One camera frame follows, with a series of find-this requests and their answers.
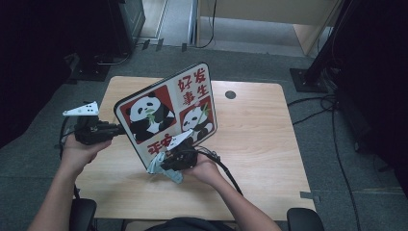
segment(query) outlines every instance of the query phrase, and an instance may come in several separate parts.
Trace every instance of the chinese character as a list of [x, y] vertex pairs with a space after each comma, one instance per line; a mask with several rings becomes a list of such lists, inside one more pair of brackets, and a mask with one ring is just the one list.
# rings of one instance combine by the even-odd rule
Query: chinese character
[[206, 87], [207, 87], [207, 85], [201, 85], [200, 87], [198, 87], [197, 93], [200, 94], [200, 96], [198, 98], [201, 98], [201, 97], [203, 97], [204, 95], [206, 95], [208, 93]]
[[190, 84], [192, 83], [191, 81], [191, 76], [185, 76], [182, 79], [179, 80], [178, 86], [181, 92], [183, 92], [184, 89], [189, 89]]
[[195, 83], [201, 84], [201, 82], [205, 81], [205, 71], [204, 68], [197, 69], [197, 72], [194, 73]]
[[171, 142], [171, 136], [169, 134], [165, 134], [165, 138], [162, 139], [161, 145], [162, 146], [168, 146]]
[[158, 154], [160, 152], [160, 148], [162, 148], [162, 146], [160, 145], [158, 141], [153, 142], [147, 147], [149, 148], [148, 152], [150, 153], [150, 155]]
[[191, 102], [194, 100], [195, 96], [192, 94], [191, 91], [187, 91], [184, 97], [184, 105], [190, 105]]

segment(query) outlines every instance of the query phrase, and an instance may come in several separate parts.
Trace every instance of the panda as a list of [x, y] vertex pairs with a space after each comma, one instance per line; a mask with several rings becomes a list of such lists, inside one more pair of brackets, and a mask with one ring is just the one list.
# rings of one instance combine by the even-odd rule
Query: panda
[[136, 141], [146, 141], [164, 131], [174, 121], [174, 112], [163, 104], [155, 92], [140, 98], [126, 110], [130, 117], [130, 131]]
[[204, 112], [205, 105], [195, 107], [188, 111], [183, 119], [183, 131], [193, 130], [192, 135], [187, 139], [187, 142], [193, 144], [196, 141], [201, 141], [207, 136], [214, 127], [213, 122], [208, 119], [208, 113]]

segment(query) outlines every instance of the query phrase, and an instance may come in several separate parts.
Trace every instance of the hand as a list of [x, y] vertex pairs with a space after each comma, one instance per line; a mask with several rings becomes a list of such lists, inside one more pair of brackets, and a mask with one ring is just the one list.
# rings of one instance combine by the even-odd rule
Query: hand
[[195, 167], [183, 170], [184, 174], [193, 175], [199, 181], [213, 186], [216, 181], [224, 180], [219, 173], [217, 164], [202, 154], [197, 156], [197, 165]]
[[100, 142], [94, 145], [84, 145], [75, 140], [74, 135], [69, 135], [63, 151], [60, 170], [77, 177], [86, 164], [95, 159], [97, 153], [111, 145], [112, 141]]

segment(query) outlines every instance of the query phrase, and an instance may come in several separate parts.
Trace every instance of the chair armrest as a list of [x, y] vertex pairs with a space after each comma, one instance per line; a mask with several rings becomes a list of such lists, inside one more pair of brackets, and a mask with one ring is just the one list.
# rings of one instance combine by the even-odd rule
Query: chair armrest
[[73, 199], [69, 217], [70, 231], [87, 231], [96, 211], [96, 202], [91, 199]]
[[310, 209], [291, 208], [287, 219], [289, 231], [324, 231], [319, 215]]

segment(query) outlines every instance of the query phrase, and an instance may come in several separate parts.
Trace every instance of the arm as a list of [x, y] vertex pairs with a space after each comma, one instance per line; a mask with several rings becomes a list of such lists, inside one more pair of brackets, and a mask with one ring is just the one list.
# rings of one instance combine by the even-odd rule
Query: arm
[[75, 180], [85, 165], [96, 157], [98, 151], [110, 144], [111, 141], [105, 141], [95, 145], [83, 145], [72, 135], [66, 139], [60, 167], [29, 231], [69, 229]]
[[281, 230], [268, 215], [239, 194], [222, 177], [217, 165], [207, 157], [198, 155], [197, 165], [184, 172], [212, 186], [219, 193], [242, 231]]

